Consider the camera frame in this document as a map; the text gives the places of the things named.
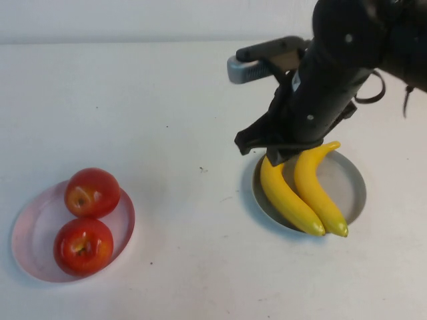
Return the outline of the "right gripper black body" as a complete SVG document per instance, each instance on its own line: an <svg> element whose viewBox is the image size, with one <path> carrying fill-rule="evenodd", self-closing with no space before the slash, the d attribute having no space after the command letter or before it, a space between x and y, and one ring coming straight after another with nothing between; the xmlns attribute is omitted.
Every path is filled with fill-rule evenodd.
<svg viewBox="0 0 427 320"><path fill-rule="evenodd" d="M314 38L290 100L289 133L301 145L323 139L361 85L384 58L383 1L318 1Z"/></svg>

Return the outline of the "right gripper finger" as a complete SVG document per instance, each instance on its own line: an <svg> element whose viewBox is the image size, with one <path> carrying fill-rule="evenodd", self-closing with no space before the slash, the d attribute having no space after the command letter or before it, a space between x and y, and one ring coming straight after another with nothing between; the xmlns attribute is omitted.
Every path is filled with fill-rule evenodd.
<svg viewBox="0 0 427 320"><path fill-rule="evenodd" d="M293 155L293 137L290 125L290 104L273 100L266 113L249 127L239 131L234 139L240 153L266 147L280 155Z"/></svg>
<svg viewBox="0 0 427 320"><path fill-rule="evenodd" d="M273 167L283 164L299 154L300 150L298 149L266 149L266 157Z"/></svg>

